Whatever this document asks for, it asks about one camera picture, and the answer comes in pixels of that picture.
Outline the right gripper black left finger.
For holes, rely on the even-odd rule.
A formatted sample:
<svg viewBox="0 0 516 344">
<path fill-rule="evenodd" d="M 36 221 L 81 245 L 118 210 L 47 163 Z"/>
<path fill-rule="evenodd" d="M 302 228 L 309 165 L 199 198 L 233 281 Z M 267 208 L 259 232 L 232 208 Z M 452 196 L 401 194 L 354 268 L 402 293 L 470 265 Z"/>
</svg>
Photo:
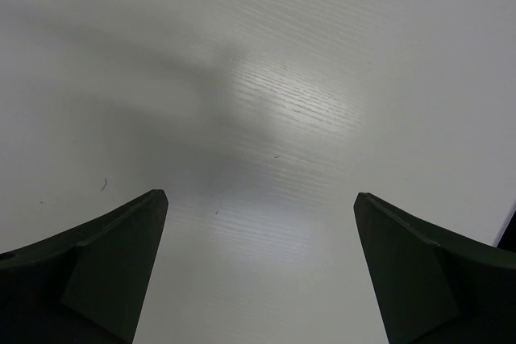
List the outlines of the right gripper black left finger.
<svg viewBox="0 0 516 344">
<path fill-rule="evenodd" d="M 168 212 L 153 189 L 1 255 L 3 343 L 131 343 Z"/>
</svg>

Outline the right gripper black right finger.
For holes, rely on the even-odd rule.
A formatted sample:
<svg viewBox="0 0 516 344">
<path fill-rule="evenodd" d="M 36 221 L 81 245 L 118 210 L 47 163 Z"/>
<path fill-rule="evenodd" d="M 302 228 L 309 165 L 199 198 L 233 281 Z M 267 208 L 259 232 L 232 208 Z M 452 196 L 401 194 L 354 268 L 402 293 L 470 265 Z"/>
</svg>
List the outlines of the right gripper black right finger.
<svg viewBox="0 0 516 344">
<path fill-rule="evenodd" d="M 354 213 L 391 343 L 513 343 L 515 221 L 493 247 L 371 193 Z"/>
</svg>

